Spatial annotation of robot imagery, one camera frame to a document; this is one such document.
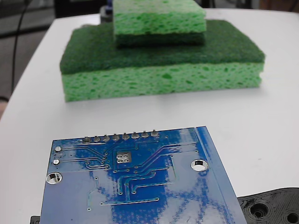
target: scouring pad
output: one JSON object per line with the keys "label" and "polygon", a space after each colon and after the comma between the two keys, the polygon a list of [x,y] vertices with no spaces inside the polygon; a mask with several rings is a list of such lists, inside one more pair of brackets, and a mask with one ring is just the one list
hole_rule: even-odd
{"label": "scouring pad", "polygon": [[207,21],[206,44],[117,49],[113,26],[77,29],[60,63],[66,101],[258,87],[264,53],[227,21]]}
{"label": "scouring pad", "polygon": [[206,12],[194,0],[114,0],[117,46],[202,44]]}

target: black plastic part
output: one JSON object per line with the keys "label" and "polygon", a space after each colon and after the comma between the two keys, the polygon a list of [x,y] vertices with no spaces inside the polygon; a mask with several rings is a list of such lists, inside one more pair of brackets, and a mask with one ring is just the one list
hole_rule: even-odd
{"label": "black plastic part", "polygon": [[32,216],[30,220],[30,224],[39,224],[41,217],[40,216]]}
{"label": "black plastic part", "polygon": [[[248,224],[299,224],[299,188],[283,188],[239,197]],[[31,217],[30,224],[39,224]]]}

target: blue circuit board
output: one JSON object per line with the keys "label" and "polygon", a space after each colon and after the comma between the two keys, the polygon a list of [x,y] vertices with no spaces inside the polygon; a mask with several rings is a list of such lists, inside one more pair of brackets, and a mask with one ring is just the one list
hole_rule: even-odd
{"label": "blue circuit board", "polygon": [[206,127],[53,141],[41,224],[246,224]]}

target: black cable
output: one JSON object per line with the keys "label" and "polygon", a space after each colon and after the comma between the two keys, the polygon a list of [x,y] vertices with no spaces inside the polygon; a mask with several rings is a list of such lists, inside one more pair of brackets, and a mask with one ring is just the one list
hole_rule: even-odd
{"label": "black cable", "polygon": [[211,0],[212,8],[216,8],[215,0]]}
{"label": "black cable", "polygon": [[299,0],[294,1],[292,7],[291,7],[290,10],[289,10],[290,12],[294,11],[294,9],[295,9],[295,7],[297,6],[298,2],[299,2]]}
{"label": "black cable", "polygon": [[11,93],[14,92],[14,77],[15,77],[15,56],[16,56],[16,52],[17,52],[17,45],[18,45],[18,37],[19,37],[19,32],[20,32],[20,29],[21,29],[21,24],[22,24],[22,21],[23,21],[23,17],[24,17],[24,14],[28,8],[30,4],[30,1],[25,1],[25,7],[21,13],[21,16],[20,16],[20,20],[19,20],[19,24],[18,24],[18,28],[17,28],[17,32],[15,34],[15,39],[14,39],[14,52],[13,52],[13,68],[12,68],[12,76],[11,76]]}

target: gray floor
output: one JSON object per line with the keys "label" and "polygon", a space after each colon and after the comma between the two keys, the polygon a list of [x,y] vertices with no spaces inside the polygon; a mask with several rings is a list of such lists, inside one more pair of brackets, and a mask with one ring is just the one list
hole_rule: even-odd
{"label": "gray floor", "polygon": [[[234,8],[235,5],[226,0],[215,0],[217,8]],[[33,0],[30,8],[40,6],[52,6],[53,0]],[[0,34],[16,30],[19,16],[10,16],[0,19]],[[43,26],[51,24],[54,20],[54,10],[43,9],[25,14],[21,28]],[[21,35],[17,46],[16,68],[15,68],[15,85],[19,81],[29,60],[35,52],[37,46],[45,35],[46,31],[35,32]],[[12,58],[13,58],[14,37],[0,39],[0,96],[9,98],[11,96],[11,79],[12,79]]]}

